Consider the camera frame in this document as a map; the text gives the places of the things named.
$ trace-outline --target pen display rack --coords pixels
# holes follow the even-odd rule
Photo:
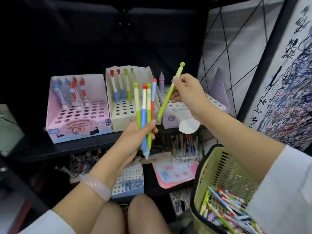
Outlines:
[[[124,168],[118,177],[113,190],[112,199],[144,193],[143,168],[141,163]]]
[[[84,88],[88,103],[79,101],[79,106],[72,105],[71,93],[66,81],[73,76],[79,82],[84,79]],[[67,109],[64,109],[57,94],[54,92],[54,82],[61,81],[59,86],[63,92]],[[53,143],[60,143],[90,136],[113,132],[102,74],[53,76],[50,81],[46,131]]]
[[[161,94],[161,93],[159,94],[161,105],[163,104],[163,102],[166,98],[166,95],[167,95],[169,88],[170,88],[170,86],[165,86],[163,88],[163,94]],[[224,106],[222,103],[218,102],[216,99],[209,96],[208,94],[206,94],[206,96],[209,99],[209,101],[213,105],[215,105],[217,108],[219,108],[220,110],[222,110],[224,112],[227,111],[227,107]],[[186,117],[187,114],[189,114],[189,116],[191,117],[191,112],[186,107],[186,105],[184,103],[181,103],[181,102],[172,103],[169,101],[169,103],[167,104],[166,110],[163,114],[163,126],[164,126],[164,128],[165,129],[178,128],[181,118]]]
[[[134,86],[131,75],[131,68],[133,68],[135,82],[138,83],[139,91],[139,105],[140,110],[142,107],[142,85],[153,82],[153,74],[150,67],[138,67],[138,66],[113,66],[111,68],[106,68],[106,87],[107,87],[107,99],[108,106],[110,109],[111,124],[114,132],[123,131],[126,129],[130,121],[136,120],[136,108],[135,108],[135,98],[134,98]],[[130,85],[131,100],[128,98],[127,93],[127,81],[124,69],[128,71],[128,80]],[[114,77],[111,77],[110,71],[114,71]],[[122,98],[121,87],[119,83],[119,77],[121,78],[125,99]],[[114,87],[117,89],[117,95],[119,102],[116,102],[116,94],[114,92]],[[160,103],[158,96],[155,95],[154,103],[154,113],[153,118],[157,119],[157,115],[160,111]]]

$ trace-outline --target hand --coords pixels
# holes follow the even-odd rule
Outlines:
[[[158,132],[156,128],[156,120],[147,123],[141,130],[138,129],[136,121],[131,121],[127,128],[123,131],[117,142],[110,149],[114,151],[115,156],[118,156],[120,161],[123,162],[122,167],[130,163],[135,157],[144,137],[150,132]]]
[[[179,78],[174,77],[172,82],[175,91],[171,95],[171,102],[183,102],[191,111],[192,116],[197,121],[201,121],[205,104],[210,102],[199,81],[190,74],[182,74]]]

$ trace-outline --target white sleeve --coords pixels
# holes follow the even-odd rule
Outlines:
[[[286,146],[254,194],[248,213],[268,234],[312,233],[312,157]]]
[[[55,212],[49,210],[25,228],[20,234],[76,234]]]

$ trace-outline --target white display box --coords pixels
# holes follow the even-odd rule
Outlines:
[[[142,107],[142,85],[148,84],[148,83],[152,85],[153,83],[154,76],[150,67],[138,67],[138,66],[128,65],[128,66],[119,66],[119,67],[113,66],[110,68],[106,68],[105,77],[106,77],[106,88],[107,88],[107,100],[108,100],[108,106],[109,106],[110,117],[111,117],[111,125],[112,125],[114,132],[125,130],[130,121],[136,120],[134,87],[133,87],[134,82],[132,82],[130,68],[133,68],[135,82],[138,83],[139,97],[140,97],[140,110]],[[121,98],[121,91],[120,91],[120,85],[119,85],[119,79],[118,79],[119,76],[117,74],[117,69],[120,70],[120,75],[122,78],[122,83],[123,83],[124,92],[126,96],[126,99],[124,100]],[[127,84],[126,84],[126,76],[123,71],[124,69],[127,69],[128,71],[132,100],[128,100],[127,98]],[[115,97],[114,97],[112,77],[110,75],[111,70],[114,70],[114,73],[115,73],[114,78],[115,78],[115,85],[118,90],[118,96],[120,99],[119,103],[116,102]],[[159,98],[158,98],[158,95],[155,95],[154,113],[153,113],[154,119],[157,119],[157,115],[159,111],[160,111]]]

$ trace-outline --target person's left hand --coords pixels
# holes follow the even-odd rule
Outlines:
[[[156,128],[156,120],[147,123],[141,130],[138,128],[136,121],[131,121],[127,128],[123,131],[117,142],[111,148],[115,156],[118,156],[123,161],[122,167],[130,163],[135,157],[144,137],[150,132],[158,132]]]

